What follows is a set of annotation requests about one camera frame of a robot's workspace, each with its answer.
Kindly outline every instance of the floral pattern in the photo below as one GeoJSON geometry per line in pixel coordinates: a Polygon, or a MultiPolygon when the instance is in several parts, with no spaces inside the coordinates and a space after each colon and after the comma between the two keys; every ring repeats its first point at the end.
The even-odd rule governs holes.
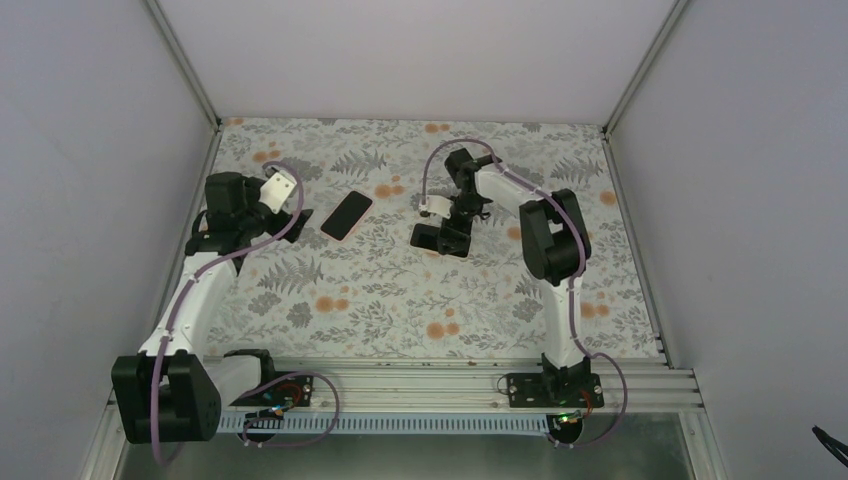
{"type": "MultiPolygon", "coordinates": [[[[225,125],[214,171],[262,177],[262,163],[283,161],[302,176],[306,208],[315,213],[295,244],[277,242],[247,257],[210,330],[208,353],[538,357],[542,301],[523,263],[517,218],[490,206],[466,259],[409,245],[416,223],[438,224],[416,211],[424,160],[439,143],[470,137],[489,142],[542,187],[577,193],[592,242],[580,305],[585,344],[616,357],[658,355],[596,127],[276,118],[225,125]],[[319,227],[351,190],[374,205],[337,242],[319,227]]],[[[442,166],[447,153],[429,173],[431,194],[455,193],[442,166]]]]}

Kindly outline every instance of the white cable tray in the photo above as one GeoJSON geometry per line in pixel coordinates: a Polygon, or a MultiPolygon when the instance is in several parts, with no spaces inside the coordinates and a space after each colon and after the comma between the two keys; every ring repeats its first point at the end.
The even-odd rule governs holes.
{"type": "MultiPolygon", "coordinates": [[[[244,412],[223,412],[218,433],[241,433],[244,412]]],[[[288,412],[281,420],[263,420],[249,433],[322,433],[331,413],[288,412]]],[[[538,414],[374,414],[342,413],[332,433],[354,435],[529,435],[547,433],[544,415],[538,414]]]]}

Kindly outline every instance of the gray wall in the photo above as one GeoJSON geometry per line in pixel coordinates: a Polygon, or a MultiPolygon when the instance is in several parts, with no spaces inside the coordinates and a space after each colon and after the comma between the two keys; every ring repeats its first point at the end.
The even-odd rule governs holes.
{"type": "Polygon", "coordinates": [[[614,132],[661,314],[733,478],[843,478],[848,3],[693,2],[614,132]]]}
{"type": "Polygon", "coordinates": [[[601,124],[673,0],[160,0],[223,116],[601,124]]]}
{"type": "Polygon", "coordinates": [[[73,478],[211,129],[140,1],[0,9],[0,477],[73,478]]]}

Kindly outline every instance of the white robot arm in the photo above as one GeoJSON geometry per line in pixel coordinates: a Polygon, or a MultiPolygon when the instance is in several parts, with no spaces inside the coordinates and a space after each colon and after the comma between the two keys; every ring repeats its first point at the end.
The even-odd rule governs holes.
{"type": "MultiPolygon", "coordinates": [[[[580,334],[580,304],[582,277],[569,279],[577,271],[579,255],[576,243],[583,242],[586,258],[591,255],[583,218],[574,193],[564,189],[552,192],[551,197],[574,221],[581,238],[570,231],[551,231],[550,223],[562,224],[561,218],[537,193],[519,186],[492,163],[491,156],[473,159],[465,149],[452,152],[445,166],[460,189],[451,198],[428,195],[419,205],[423,216],[442,218],[440,227],[416,225],[412,245],[437,251],[443,255],[465,257],[471,242],[473,218],[486,218],[483,206],[496,203],[521,220],[521,241],[525,264],[540,280],[545,316],[545,346],[542,355],[543,372],[538,377],[538,390],[543,390],[547,403],[560,405],[580,391],[594,391],[597,375],[591,374],[590,360],[574,342],[580,334]],[[573,314],[572,332],[569,315],[573,314]]],[[[524,398],[538,395],[528,393],[524,398]]]]}
{"type": "MultiPolygon", "coordinates": [[[[112,367],[115,397],[131,443],[151,441],[151,421],[158,422],[163,442],[208,440],[217,430],[222,407],[276,374],[265,350],[229,352],[209,368],[203,365],[203,352],[212,319],[244,262],[244,256],[233,255],[262,233],[282,233],[292,221],[282,206],[295,190],[295,181],[281,172],[267,181],[225,172],[207,177],[204,190],[207,210],[198,216],[186,244],[177,293],[138,354],[118,357],[112,367]],[[199,228],[202,215],[208,224],[205,231],[199,228]],[[232,258],[224,261],[225,256],[232,258]],[[163,338],[167,343],[160,384],[153,371],[163,338]],[[154,385],[159,399],[156,419],[150,418],[154,385]]],[[[311,214],[301,211],[282,238],[296,241],[311,214]]]]}

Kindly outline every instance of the black smartphone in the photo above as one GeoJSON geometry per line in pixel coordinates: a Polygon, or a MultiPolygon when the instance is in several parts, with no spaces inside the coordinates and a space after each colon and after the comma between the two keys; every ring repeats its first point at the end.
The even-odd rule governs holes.
{"type": "Polygon", "coordinates": [[[321,231],[335,240],[343,241],[373,203],[373,200],[357,191],[348,193],[321,224],[321,231]]]}

